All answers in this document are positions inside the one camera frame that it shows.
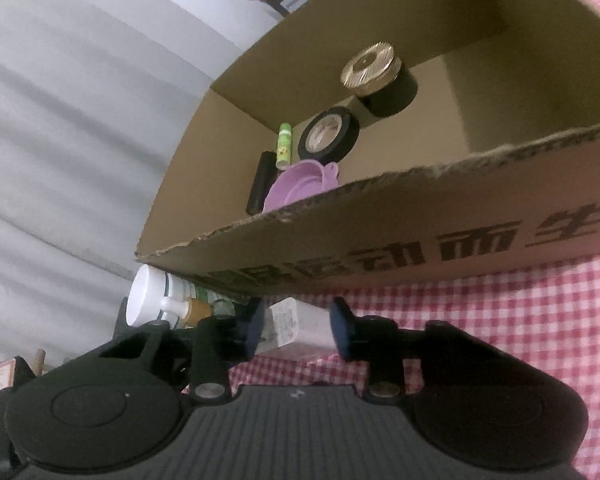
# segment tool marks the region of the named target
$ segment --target purple silicone lid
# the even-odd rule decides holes
[[[271,186],[262,211],[266,213],[279,209],[339,185],[338,165],[335,162],[323,166],[310,158],[301,160],[289,166]]]

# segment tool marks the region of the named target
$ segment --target pink checkered tablecloth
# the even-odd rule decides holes
[[[593,0],[600,6],[600,0]],[[442,319],[544,370],[575,388],[589,407],[589,431],[574,465],[589,480],[600,480],[600,256],[450,282],[378,290],[340,290],[299,296],[328,306],[346,298],[359,316],[395,319],[403,328],[422,329]],[[280,300],[269,298],[269,304]],[[255,358],[232,370],[237,384],[355,384],[362,364],[337,356],[295,363]],[[412,391],[420,385],[416,363],[406,366]]]

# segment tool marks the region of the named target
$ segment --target small bottle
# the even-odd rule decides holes
[[[201,319],[210,316],[235,316],[235,307],[230,300],[219,298],[212,303],[189,298],[185,301],[164,297],[160,301],[160,308],[178,316],[187,326],[196,326]]]
[[[291,165],[291,124],[280,124],[278,148],[276,150],[276,168],[285,171]]]

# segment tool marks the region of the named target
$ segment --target black cylinder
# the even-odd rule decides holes
[[[253,178],[249,199],[247,200],[247,214],[256,215],[262,213],[264,199],[266,199],[269,189],[273,186],[277,176],[276,154],[274,152],[262,152],[256,175]]]
[[[404,110],[416,98],[417,93],[418,82],[402,66],[398,75],[387,86],[358,99],[373,115],[385,118]]]

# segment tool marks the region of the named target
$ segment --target gold lid jar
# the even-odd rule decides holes
[[[340,81],[377,117],[403,110],[418,91],[418,84],[393,45],[384,42],[356,54],[342,70]]]

